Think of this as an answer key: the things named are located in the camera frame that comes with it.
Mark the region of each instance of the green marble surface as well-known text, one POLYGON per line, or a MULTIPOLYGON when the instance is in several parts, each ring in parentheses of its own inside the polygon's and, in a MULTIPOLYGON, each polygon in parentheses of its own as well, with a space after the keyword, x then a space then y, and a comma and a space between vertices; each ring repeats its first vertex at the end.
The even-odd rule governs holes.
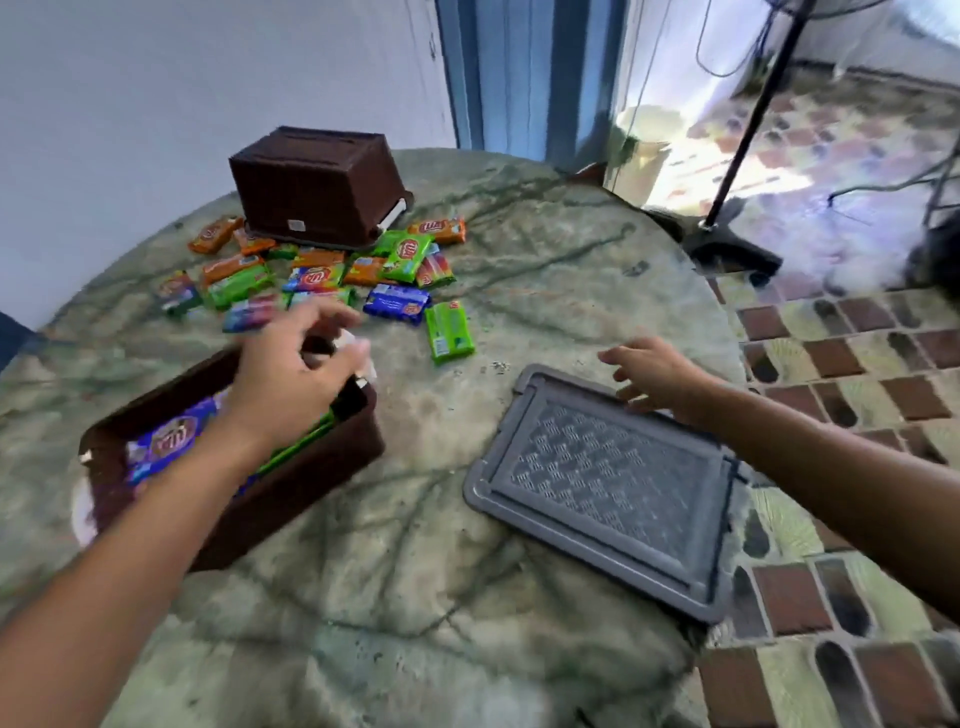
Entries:
MULTIPOLYGON (((594 353, 644 326, 742 383, 725 314, 601 189, 487 153, 396 160, 414 217, 468 219, 440 297, 463 301, 477 354, 435 367, 423 330, 364 324, 387 454, 230 570, 188 577, 107 726, 568 726, 578 710, 647 726, 690 670, 701 631, 471 511, 461 487, 526 364, 609 383, 594 353)), ((0 375, 4 609, 77 553, 84 430, 227 342, 214 314, 165 320, 152 292, 239 211, 226 196, 138 245, 0 375)))

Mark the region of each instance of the gray plastic lid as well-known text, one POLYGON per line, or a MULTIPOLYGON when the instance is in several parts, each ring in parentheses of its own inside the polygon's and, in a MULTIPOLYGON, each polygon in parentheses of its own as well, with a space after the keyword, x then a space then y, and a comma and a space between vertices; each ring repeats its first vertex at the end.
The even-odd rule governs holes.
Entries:
POLYGON ((524 369, 514 391, 467 503, 698 621, 722 619, 742 487, 733 455, 548 367, 524 369))

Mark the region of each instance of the brown plastic basket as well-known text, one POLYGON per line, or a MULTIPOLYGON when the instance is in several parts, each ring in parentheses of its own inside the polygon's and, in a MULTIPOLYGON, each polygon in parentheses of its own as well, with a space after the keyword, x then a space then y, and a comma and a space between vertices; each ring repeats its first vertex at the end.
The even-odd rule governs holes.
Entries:
MULTIPOLYGON (((332 353, 333 349, 324 339, 308 336, 303 351, 332 353)), ((101 533, 134 501, 133 488, 125 482, 126 444, 231 384, 239 361, 239 347, 217 352, 84 433, 80 453, 90 453, 87 474, 101 533)), ((225 569, 383 454, 375 407, 373 387, 369 383, 358 387, 351 380, 333 404, 341 422, 235 498, 190 570, 225 569)))

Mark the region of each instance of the snack packet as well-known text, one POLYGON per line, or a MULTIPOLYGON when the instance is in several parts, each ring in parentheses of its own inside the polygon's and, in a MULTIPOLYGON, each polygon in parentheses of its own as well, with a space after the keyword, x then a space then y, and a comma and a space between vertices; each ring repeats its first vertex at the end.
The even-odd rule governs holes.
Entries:
POLYGON ((462 217, 449 217, 445 220, 424 220, 414 223, 407 232, 417 232, 421 235, 433 235, 433 239, 440 245, 467 242, 467 221, 462 217))
POLYGON ((204 398, 178 417, 127 443, 127 482, 135 486, 159 473, 193 447, 217 414, 212 397, 204 398))
POLYGON ((356 297, 356 289, 348 286, 346 288, 330 288, 325 291, 298 291, 297 293, 288 295, 290 296, 290 301, 287 303, 287 308, 295 303, 305 301, 310 296, 331 296, 347 305, 353 305, 353 300, 356 297))
POLYGON ((219 253, 220 249, 227 245, 233 231, 242 225, 242 217, 222 217, 207 225, 197 237, 186 244, 186 247, 194 253, 204 255, 219 253))
POLYGON ((426 291, 379 283, 367 296, 363 310, 372 316, 396 319, 418 326, 423 320, 423 310, 429 304, 430 294, 426 291))
POLYGON ((406 236, 407 231, 383 231, 383 234, 376 239, 376 245, 368 255, 370 257, 389 257, 396 244, 406 236))
POLYGON ((218 280, 229 278, 234 273, 257 265, 263 265, 263 258, 258 255, 238 254, 214 260, 204 266, 204 283, 209 286, 218 280))
POLYGON ((442 285, 448 285, 457 279, 450 269, 450 264, 446 262, 446 256, 440 252, 440 246, 436 243, 427 249, 426 258, 417 269, 417 287, 418 288, 439 288, 442 285))
POLYGON ((396 244, 387 262, 383 264, 381 277, 384 280, 398 280, 401 283, 414 282, 417 278, 417 270, 423 263, 427 248, 432 242, 433 238, 430 235, 407 234, 396 244))
POLYGON ((233 231, 233 239, 240 246, 243 255, 258 255, 276 247, 276 241, 269 237, 250 237, 245 228, 233 231))
POLYGON ((347 260, 343 251, 325 251, 319 248, 300 248, 291 265, 294 268, 312 268, 317 265, 337 265, 347 260))
POLYGON ((175 318, 204 303, 203 297, 186 271, 177 271, 175 275, 165 280, 160 285, 157 296, 160 298, 160 309, 168 316, 175 318))
POLYGON ((426 309, 424 318, 435 364, 470 356, 476 351, 467 327, 467 313, 459 301, 432 305, 426 309))
POLYGON ((380 272, 386 260, 382 257, 358 257, 347 270, 344 283, 373 287, 380 282, 380 272))
POLYGON ((270 323, 281 310, 275 295, 254 296, 246 301, 238 301, 224 317, 224 332, 240 333, 262 328, 270 323))
POLYGON ((218 310, 224 310, 232 303, 243 301, 273 284, 274 276, 270 269, 265 263, 260 263, 253 268, 244 268, 229 278, 218 280, 206 289, 206 293, 218 310))
POLYGON ((267 251, 267 258, 269 260, 293 260, 299 254, 299 245, 294 243, 279 243, 267 251))
POLYGON ((283 284, 284 291, 317 293, 328 291, 340 286, 340 278, 344 274, 344 264, 314 265, 312 267, 294 268, 290 278, 283 284))

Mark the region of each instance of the hand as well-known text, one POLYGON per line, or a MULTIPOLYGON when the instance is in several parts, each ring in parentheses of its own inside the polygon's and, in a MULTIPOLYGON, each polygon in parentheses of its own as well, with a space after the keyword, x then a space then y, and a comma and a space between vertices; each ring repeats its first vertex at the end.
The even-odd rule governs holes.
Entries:
POLYGON ((615 381, 630 380, 617 397, 636 412, 669 409, 674 417, 698 426, 710 394, 725 382, 708 374, 658 336, 640 336, 620 347, 597 354, 604 364, 617 367, 615 381))
POLYGON ((244 344, 224 413, 211 429, 241 447, 260 449, 264 457, 296 442, 370 357, 370 342, 359 339, 312 369, 300 357, 304 336, 309 332, 332 341, 361 320, 349 306, 322 296, 277 316, 244 344))

